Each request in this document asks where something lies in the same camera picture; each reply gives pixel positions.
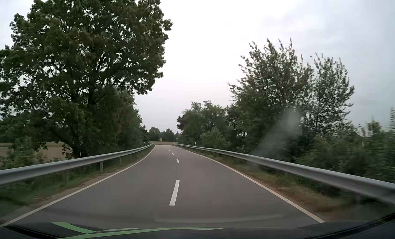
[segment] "sky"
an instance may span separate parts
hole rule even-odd
[[[13,44],[9,23],[32,0],[0,0],[0,47]],[[147,129],[179,131],[176,120],[192,101],[232,103],[227,83],[243,77],[239,64],[249,43],[287,44],[310,62],[315,52],[341,58],[355,94],[348,118],[387,125],[395,107],[395,1],[390,0],[161,0],[173,21],[165,45],[164,77],[136,108]]]

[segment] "asphalt road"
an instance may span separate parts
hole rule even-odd
[[[170,206],[178,180],[175,204]],[[70,222],[108,229],[294,228],[318,223],[227,167],[170,145],[156,145],[135,166],[15,224],[30,222]]]

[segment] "treeline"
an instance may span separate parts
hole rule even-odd
[[[0,142],[34,151],[62,142],[67,158],[79,158],[149,141],[134,94],[163,76],[172,22],[159,1],[35,1],[10,26],[14,44],[0,48]]]
[[[178,117],[179,143],[231,150],[395,183],[395,110],[390,127],[346,119],[354,93],[341,61],[296,56],[268,40],[242,57],[232,104],[192,102]]]
[[[161,132],[158,128],[152,127],[149,129],[150,141],[176,142],[179,133],[174,134],[169,128]]]

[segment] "white edge line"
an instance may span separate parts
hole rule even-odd
[[[203,155],[200,155],[200,154],[197,154],[197,155],[202,156],[202,157],[204,157],[204,158],[207,158],[207,159],[209,159],[209,160],[212,160],[212,161],[214,161],[214,162],[217,162],[217,163],[219,163],[219,164],[221,164],[222,166],[225,166],[225,167],[227,167],[227,168],[230,168],[230,169],[233,170],[234,172],[236,172],[236,173],[242,175],[243,177],[249,179],[250,181],[254,182],[255,184],[257,184],[257,185],[259,185],[260,187],[264,188],[265,190],[269,191],[270,193],[276,195],[277,197],[279,197],[279,198],[282,199],[283,201],[285,201],[285,202],[289,203],[290,205],[294,206],[296,209],[298,209],[298,210],[300,210],[301,212],[305,213],[307,216],[311,217],[312,219],[316,220],[317,222],[320,222],[320,223],[326,222],[325,220],[319,218],[318,216],[316,216],[316,215],[310,213],[309,211],[303,209],[303,208],[302,208],[301,206],[299,206],[298,204],[296,204],[296,203],[292,202],[291,200],[289,200],[289,199],[283,197],[282,195],[280,195],[280,194],[276,193],[275,191],[271,190],[270,188],[268,188],[268,187],[266,187],[266,186],[260,184],[259,182],[253,180],[252,178],[250,178],[250,177],[244,175],[243,173],[237,171],[236,169],[233,169],[233,168],[231,168],[231,167],[229,167],[229,166],[227,166],[227,165],[224,165],[224,164],[218,162],[217,160],[210,159],[210,158],[208,158],[208,157],[206,157],[206,156],[203,156]]]
[[[171,201],[169,201],[170,206],[175,206],[175,201],[177,200],[177,193],[178,193],[179,185],[180,185],[180,181],[179,180],[175,181],[174,191],[172,192]]]
[[[84,190],[86,190],[87,188],[92,187],[92,186],[98,184],[99,182],[103,182],[103,181],[105,181],[106,179],[111,178],[111,177],[115,176],[115,175],[118,174],[118,173],[124,172],[125,170],[129,169],[130,167],[132,167],[132,166],[134,166],[134,165],[140,163],[140,162],[143,161],[144,159],[146,159],[147,156],[149,156],[149,155],[152,153],[152,151],[153,151],[154,149],[155,149],[155,147],[153,147],[153,149],[150,151],[150,153],[147,154],[144,158],[142,158],[142,159],[141,159],[140,161],[138,161],[137,163],[135,163],[135,164],[133,164],[133,165],[131,165],[131,166],[129,166],[129,167],[127,167],[127,168],[125,168],[125,169],[119,171],[119,172],[116,172],[116,173],[114,173],[114,174],[112,174],[112,175],[110,175],[110,176],[108,176],[108,177],[105,177],[104,179],[102,179],[102,180],[100,180],[100,181],[97,181],[97,182],[95,182],[95,183],[93,183],[93,184],[91,184],[91,185],[89,185],[89,186],[87,186],[87,187],[81,188],[81,189],[78,190],[78,191],[75,191],[75,192],[73,192],[73,193],[71,193],[71,194],[68,194],[68,195],[62,197],[62,198],[59,198],[59,199],[57,199],[57,200],[54,200],[54,201],[52,201],[52,202],[50,202],[50,203],[48,203],[48,204],[46,204],[46,205],[44,205],[44,206],[41,206],[41,207],[39,207],[39,208],[37,208],[37,209],[34,209],[34,210],[30,211],[30,212],[27,212],[27,213],[23,214],[22,216],[16,217],[15,219],[10,220],[10,221],[8,221],[8,222],[6,222],[6,223],[0,225],[0,227],[4,227],[4,226],[7,226],[7,225],[9,225],[9,224],[12,224],[13,222],[16,222],[16,221],[18,221],[18,220],[20,220],[20,219],[22,219],[22,218],[24,218],[24,217],[27,217],[27,216],[29,216],[29,215],[31,215],[31,214],[33,214],[33,213],[36,213],[36,212],[38,212],[38,211],[41,210],[41,209],[44,209],[44,208],[46,208],[46,207],[48,207],[48,206],[51,206],[51,205],[53,205],[53,204],[55,204],[55,203],[57,203],[57,202],[62,201],[63,199],[66,199],[66,198],[68,198],[68,197],[70,197],[70,196],[72,196],[72,195],[75,195],[75,194],[77,194],[77,193],[79,193],[79,192],[81,192],[81,191],[84,191]]]

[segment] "guardrail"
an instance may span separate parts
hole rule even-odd
[[[112,160],[129,154],[134,154],[139,151],[145,150],[152,145],[153,144],[141,148],[135,148],[135,149],[125,150],[115,153],[109,153],[109,154],[100,154],[95,156],[79,158],[79,159],[49,162],[49,163],[25,166],[20,168],[10,168],[10,169],[0,170],[0,186],[11,182],[17,182],[41,175],[56,173],[59,171],[77,168],[80,166],[85,166],[97,162],[100,162],[100,171],[102,171],[103,161]]]
[[[282,170],[291,174],[295,174],[301,177],[305,177],[343,190],[352,191],[360,195],[395,204],[394,183],[221,149],[203,148],[182,144],[174,145],[210,151],[218,154],[240,158],[243,160]]]

